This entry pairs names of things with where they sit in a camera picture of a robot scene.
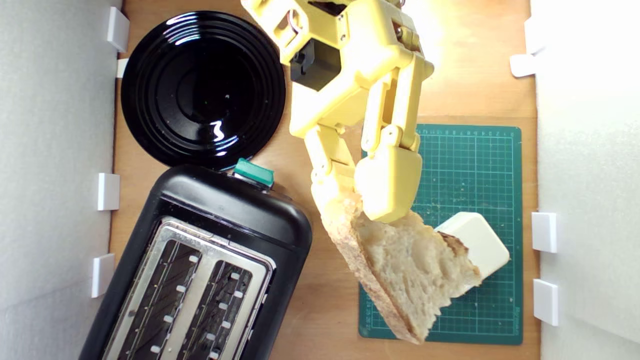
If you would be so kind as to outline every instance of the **toaster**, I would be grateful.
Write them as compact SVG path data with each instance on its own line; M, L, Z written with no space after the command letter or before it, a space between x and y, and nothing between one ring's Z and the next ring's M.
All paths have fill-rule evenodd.
M81 360L268 359L311 225L244 159L167 170L151 189Z

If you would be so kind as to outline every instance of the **white bracket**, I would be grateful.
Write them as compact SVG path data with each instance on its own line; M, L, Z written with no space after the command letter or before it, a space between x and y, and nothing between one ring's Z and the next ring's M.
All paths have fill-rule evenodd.
M531 213L531 238L533 249L557 252L556 214Z
M536 73L536 54L547 45L547 30L538 17L529 17L524 22L524 38L527 53L511 55L509 59L511 73L516 78Z
M533 316L558 326L558 286L540 279L533 280Z
M93 276L91 297L97 298L104 294L109 287L115 271L115 255L106 254L93 259Z
M98 210L120 208L120 175L98 174Z
M117 79L122 79L122 77L124 76L124 69L127 67L127 63L129 62L129 59L118 59L118 70L116 71L116 78Z
M129 42L129 19L115 6L109 8L107 41L121 53L127 51L127 44Z

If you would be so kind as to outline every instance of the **green cutting mat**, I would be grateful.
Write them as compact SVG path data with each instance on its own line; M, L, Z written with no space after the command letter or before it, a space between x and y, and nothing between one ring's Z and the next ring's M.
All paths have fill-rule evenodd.
M482 214L511 260L442 309L428 341L522 343L522 157L517 127L418 125L423 160L413 210L440 225L459 211ZM360 335L394 339L360 287Z

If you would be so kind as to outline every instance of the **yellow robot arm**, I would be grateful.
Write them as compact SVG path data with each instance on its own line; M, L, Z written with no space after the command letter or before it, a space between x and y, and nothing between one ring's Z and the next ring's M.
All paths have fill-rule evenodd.
M392 222L413 204L418 100L433 65L401 1L242 0L290 68L289 131L305 141L319 208L357 190L371 220ZM361 121L367 156L355 165L340 136Z

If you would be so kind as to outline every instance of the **wooden table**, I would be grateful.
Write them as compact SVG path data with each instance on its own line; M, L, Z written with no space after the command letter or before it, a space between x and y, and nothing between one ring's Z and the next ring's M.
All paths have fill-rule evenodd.
M426 343L363 339L357 332L358 286L328 239L309 193L310 163L302 140L287 132L289 113L254 161L275 170L276 181L314 214L314 242L289 305L272 359L535 359L540 323L533 317L532 279L539 274L527 216L537 206L536 106L531 78L515 79L509 56L522 53L527 0L407 0L424 22L422 44L436 72L424 82L420 121L522 128L524 181L524 342L521 346ZM250 20L238 0L125 0L131 20L129 50L156 24L193 10L220 10ZM120 257L154 181L166 167L133 140L116 102L115 173L121 175L120 210L113 213L111 252ZM358 154L359 134L348 134Z

